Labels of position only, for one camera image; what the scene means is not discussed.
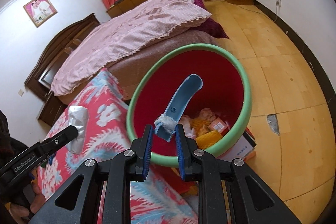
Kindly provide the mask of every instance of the wooden floor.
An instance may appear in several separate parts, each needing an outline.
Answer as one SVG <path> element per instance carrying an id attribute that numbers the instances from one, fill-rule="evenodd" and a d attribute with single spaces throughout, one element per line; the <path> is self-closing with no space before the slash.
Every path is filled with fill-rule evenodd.
<path id="1" fill-rule="evenodd" d="M 309 65 L 287 35 L 255 6 L 208 1 L 229 39 L 221 47 L 243 64 L 252 88 L 248 127 L 257 156 L 247 163 L 303 224 L 327 205 L 335 176 L 335 137 L 326 100 Z M 277 114 L 280 134 L 268 123 Z"/>

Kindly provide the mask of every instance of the human hand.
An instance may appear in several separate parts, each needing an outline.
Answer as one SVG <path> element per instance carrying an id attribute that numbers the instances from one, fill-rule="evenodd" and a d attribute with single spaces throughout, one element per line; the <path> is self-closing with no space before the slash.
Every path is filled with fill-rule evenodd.
<path id="1" fill-rule="evenodd" d="M 31 187 L 36 194 L 35 199 L 33 203 L 30 205 L 30 210 L 32 213 L 37 213 L 37 211 L 42 207 L 42 205 L 45 203 L 45 197 L 41 192 L 40 187 L 36 183 L 32 183 Z M 29 215 L 29 210 L 25 207 L 16 205 L 11 203 L 9 212 L 12 216 L 12 218 L 18 223 L 18 224 L 25 224 L 22 217 L 27 217 Z"/>

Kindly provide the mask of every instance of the bride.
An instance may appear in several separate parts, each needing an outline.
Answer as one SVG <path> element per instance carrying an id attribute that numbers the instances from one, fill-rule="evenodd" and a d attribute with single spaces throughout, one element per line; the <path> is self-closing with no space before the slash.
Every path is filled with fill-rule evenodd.
<path id="1" fill-rule="evenodd" d="M 36 23 L 41 23 L 45 19 L 45 15 L 42 13 L 36 2 L 31 4 L 31 12 L 33 14 L 33 19 Z"/>

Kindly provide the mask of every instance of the triangular cutout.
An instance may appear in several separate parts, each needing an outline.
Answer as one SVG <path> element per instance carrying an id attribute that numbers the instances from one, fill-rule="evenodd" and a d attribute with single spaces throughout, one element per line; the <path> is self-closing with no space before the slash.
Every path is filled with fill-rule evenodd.
<path id="1" fill-rule="evenodd" d="M 84 176 L 76 177 L 65 191 L 55 200 L 55 205 L 69 211 L 74 210 Z"/>
<path id="2" fill-rule="evenodd" d="M 252 176 L 245 177 L 247 187 L 249 188 L 254 208 L 257 211 L 274 206 L 274 200 L 265 192 Z"/>

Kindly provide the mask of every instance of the silver plastic wrapper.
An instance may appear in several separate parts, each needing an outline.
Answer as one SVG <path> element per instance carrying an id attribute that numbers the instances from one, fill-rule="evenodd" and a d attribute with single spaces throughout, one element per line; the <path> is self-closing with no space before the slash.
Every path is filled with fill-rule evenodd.
<path id="1" fill-rule="evenodd" d="M 70 106 L 68 113 L 69 125 L 77 128 L 78 137 L 68 143 L 66 148 L 73 154 L 80 154 L 84 147 L 89 111 L 83 106 Z"/>

